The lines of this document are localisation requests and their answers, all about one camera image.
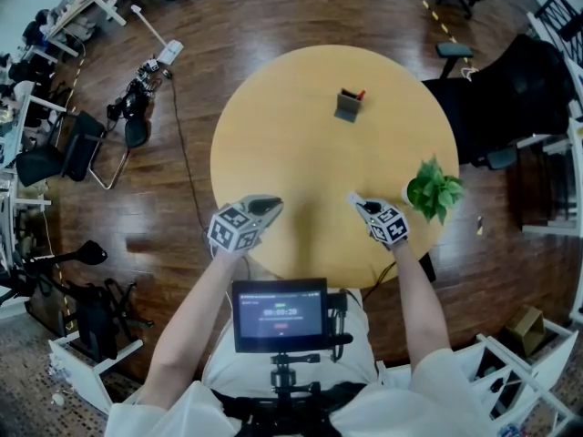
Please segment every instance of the black strap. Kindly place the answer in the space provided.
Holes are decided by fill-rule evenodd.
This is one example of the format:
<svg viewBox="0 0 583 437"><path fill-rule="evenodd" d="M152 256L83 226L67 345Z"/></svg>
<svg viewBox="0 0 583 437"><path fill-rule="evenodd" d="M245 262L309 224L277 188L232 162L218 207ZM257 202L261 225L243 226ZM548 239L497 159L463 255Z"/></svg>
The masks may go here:
<svg viewBox="0 0 583 437"><path fill-rule="evenodd" d="M277 399L232 398L212 391L223 412L242 422L237 437L272 437L300 434L306 437L342 437L330 423L330 414L349 403L363 383L343 382L328 391L291 399L291 411L282 413Z"/></svg>

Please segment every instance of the sleeve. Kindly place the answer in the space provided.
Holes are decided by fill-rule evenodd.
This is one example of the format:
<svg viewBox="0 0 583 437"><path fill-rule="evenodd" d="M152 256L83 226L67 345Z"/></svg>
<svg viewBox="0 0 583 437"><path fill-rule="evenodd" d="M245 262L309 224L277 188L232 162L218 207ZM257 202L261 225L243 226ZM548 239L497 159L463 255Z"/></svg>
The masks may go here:
<svg viewBox="0 0 583 437"><path fill-rule="evenodd" d="M166 413L166 410L158 406L114 404L109 412L105 437L141 437L148 435Z"/></svg>
<svg viewBox="0 0 583 437"><path fill-rule="evenodd" d="M450 349L434 351L413 372L411 391L425 396L452 414L465 414L485 427L491 420Z"/></svg>

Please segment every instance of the potted plant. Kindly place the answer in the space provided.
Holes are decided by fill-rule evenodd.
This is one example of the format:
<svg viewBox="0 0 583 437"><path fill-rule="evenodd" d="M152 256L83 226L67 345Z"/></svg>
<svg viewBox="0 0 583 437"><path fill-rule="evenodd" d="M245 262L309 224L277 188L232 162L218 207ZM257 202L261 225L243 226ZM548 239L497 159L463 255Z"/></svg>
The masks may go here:
<svg viewBox="0 0 583 437"><path fill-rule="evenodd" d="M404 188L403 198L414 209L423 212L430 221L439 217L443 225L447 210L464 195L463 182L452 176L445 176L435 156L429 162L422 162L417 176Z"/></svg>

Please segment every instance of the small box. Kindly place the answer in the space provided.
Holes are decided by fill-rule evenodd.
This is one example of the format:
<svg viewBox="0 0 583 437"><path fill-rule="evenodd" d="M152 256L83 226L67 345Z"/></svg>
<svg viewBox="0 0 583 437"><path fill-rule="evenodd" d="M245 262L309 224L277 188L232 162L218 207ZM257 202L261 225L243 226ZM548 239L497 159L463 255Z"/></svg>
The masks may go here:
<svg viewBox="0 0 583 437"><path fill-rule="evenodd" d="M357 95L343 89L342 92L338 94L334 116L354 123L356 121L356 115L361 108L361 104L362 102Z"/></svg>
<svg viewBox="0 0 583 437"><path fill-rule="evenodd" d="M523 306L505 326L511 350L528 358L546 336L543 313L532 306Z"/></svg>

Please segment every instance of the person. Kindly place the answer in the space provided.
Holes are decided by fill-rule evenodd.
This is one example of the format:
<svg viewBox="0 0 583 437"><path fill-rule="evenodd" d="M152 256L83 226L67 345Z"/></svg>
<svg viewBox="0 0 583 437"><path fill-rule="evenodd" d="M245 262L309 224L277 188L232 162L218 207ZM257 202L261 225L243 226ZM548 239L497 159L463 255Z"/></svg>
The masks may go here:
<svg viewBox="0 0 583 437"><path fill-rule="evenodd" d="M322 351L319 363L293 364L298 385L318 381L325 391L339 383L364 384L342 408L330 414L334 432L325 435L496 435L455 359L440 302L407 240L386 247L392 251L399 272L413 371L410 390L392 389L378 381L362 297L358 290L350 290L344 327L353 341L344 346L342 358L332 362ZM201 381L192 381L235 266L244 255L242 250L217 250L162 332L137 404L113 405L106 437L255 435L244 432L250 428L248 424L225 414L220 396L275 398L271 392L271 355L235 352L232 321L222 331Z"/></svg>
<svg viewBox="0 0 583 437"><path fill-rule="evenodd" d="M41 85L50 85L54 71L49 73L42 66L22 60L15 63L10 54L0 54L0 84L11 85L32 81Z"/></svg>
<svg viewBox="0 0 583 437"><path fill-rule="evenodd" d="M40 10L36 13L35 22L38 25L39 31L44 35L48 36L51 29L59 18L59 14L55 10ZM65 33L72 35L73 37L79 39L81 42L86 42L95 33L96 24L89 21L85 16L79 15L75 18L72 23L65 26ZM59 32L53 35L55 40L66 44L66 34Z"/></svg>

